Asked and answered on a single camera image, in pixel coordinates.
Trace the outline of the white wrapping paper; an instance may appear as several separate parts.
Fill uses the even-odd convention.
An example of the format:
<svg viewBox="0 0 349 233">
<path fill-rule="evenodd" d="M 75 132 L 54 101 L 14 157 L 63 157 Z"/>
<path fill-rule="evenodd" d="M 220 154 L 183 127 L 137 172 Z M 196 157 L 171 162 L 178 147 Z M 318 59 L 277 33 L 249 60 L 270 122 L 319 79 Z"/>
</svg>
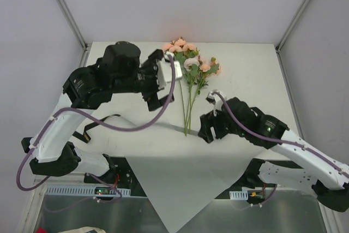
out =
<svg viewBox="0 0 349 233">
<path fill-rule="evenodd" d="M 182 118 L 163 115 L 140 132 L 109 133 L 169 232 L 177 232 L 236 182 L 261 150 L 236 135 L 211 143 L 185 135 Z"/>
</svg>

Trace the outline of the black ribbon gold lettering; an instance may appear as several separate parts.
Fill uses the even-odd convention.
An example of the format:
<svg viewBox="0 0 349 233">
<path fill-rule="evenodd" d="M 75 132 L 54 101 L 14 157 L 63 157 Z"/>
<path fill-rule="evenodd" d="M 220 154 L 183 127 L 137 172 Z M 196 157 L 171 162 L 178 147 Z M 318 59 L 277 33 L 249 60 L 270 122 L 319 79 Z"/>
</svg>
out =
<svg viewBox="0 0 349 233">
<path fill-rule="evenodd" d="M 99 121 L 105 122 L 109 118 L 117 118 L 119 120 L 124 120 L 127 123 L 131 124 L 132 126 L 135 126 L 135 124 L 133 122 L 131 122 L 130 120 L 128 120 L 125 117 L 121 116 L 120 114 L 108 115 L 108 116 L 106 116 L 104 118 L 101 118 Z M 97 127 L 97 126 L 99 126 L 99 123 L 96 123 L 96 122 L 92 122 L 90 124 L 87 124 L 87 125 L 85 125 L 82 133 L 79 133 L 79 132 L 75 131 L 73 133 L 73 137 L 75 137 L 78 140 L 88 144 L 91 141 L 91 139 L 92 139 L 91 136 L 88 134 L 88 131 L 93 129 L 93 128 L 95 128 L 95 127 Z M 175 130 L 177 132 L 184 133 L 184 128 L 179 127 L 179 126 L 174 126 L 174 125 L 171 125 L 171 124 L 167 124 L 167 123 L 164 123 L 164 122 L 156 122 L 155 124 L 153 124 L 153 126 L 159 126 L 159 127 L 163 127 L 163 128 L 167 128 L 167 129 L 173 129 L 173 130 Z"/>
</svg>

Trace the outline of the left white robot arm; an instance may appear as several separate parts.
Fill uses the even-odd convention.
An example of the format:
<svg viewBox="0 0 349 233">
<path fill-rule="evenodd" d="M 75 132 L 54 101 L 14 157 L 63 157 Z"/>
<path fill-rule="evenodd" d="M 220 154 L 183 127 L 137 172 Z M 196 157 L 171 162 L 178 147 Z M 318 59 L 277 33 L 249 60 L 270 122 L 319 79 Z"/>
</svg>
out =
<svg viewBox="0 0 349 233">
<path fill-rule="evenodd" d="M 71 172 L 92 173 L 102 183 L 115 178 L 115 166 L 103 153 L 78 150 L 70 138 L 79 125 L 113 94 L 139 93 L 149 111 L 163 112 L 174 100 L 172 93 L 158 98 L 158 92 L 182 77 L 179 62 L 169 51 L 156 49 L 140 62 L 141 50 L 127 41 L 107 46 L 94 64 L 74 70 L 63 85 L 53 114 L 33 138 L 22 146 L 33 159 L 29 165 L 35 175 L 61 177 Z"/>
</svg>

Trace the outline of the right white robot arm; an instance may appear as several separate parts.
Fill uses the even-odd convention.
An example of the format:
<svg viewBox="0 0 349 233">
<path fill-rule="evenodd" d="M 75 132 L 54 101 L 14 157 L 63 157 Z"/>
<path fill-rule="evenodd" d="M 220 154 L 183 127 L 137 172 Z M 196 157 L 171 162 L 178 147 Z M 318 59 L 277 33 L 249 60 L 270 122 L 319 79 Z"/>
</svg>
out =
<svg viewBox="0 0 349 233">
<path fill-rule="evenodd" d="M 198 136 L 205 142 L 238 135 L 254 146 L 271 150 L 286 160 L 254 158 L 234 184 L 250 189 L 285 186 L 314 196 L 333 211 L 348 211 L 348 165 L 319 151 L 274 116 L 219 92 L 206 97 L 214 109 L 200 117 Z"/>
</svg>

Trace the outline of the pink flower bouquet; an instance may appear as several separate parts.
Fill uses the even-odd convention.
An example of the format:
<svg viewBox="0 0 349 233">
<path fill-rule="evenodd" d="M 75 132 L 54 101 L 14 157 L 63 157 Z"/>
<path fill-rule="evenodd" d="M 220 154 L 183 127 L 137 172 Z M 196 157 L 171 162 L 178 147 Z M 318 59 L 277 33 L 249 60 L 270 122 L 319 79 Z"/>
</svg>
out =
<svg viewBox="0 0 349 233">
<path fill-rule="evenodd" d="M 209 77 L 220 74 L 221 65 L 215 57 L 211 57 L 209 60 L 203 58 L 199 49 L 183 38 L 164 44 L 162 50 L 174 54 L 175 60 L 180 64 L 188 88 L 187 101 L 184 101 L 183 87 L 180 87 L 180 94 L 183 107 L 184 134 L 189 135 L 192 109 L 196 98 L 201 94 L 201 90 L 208 86 Z"/>
</svg>

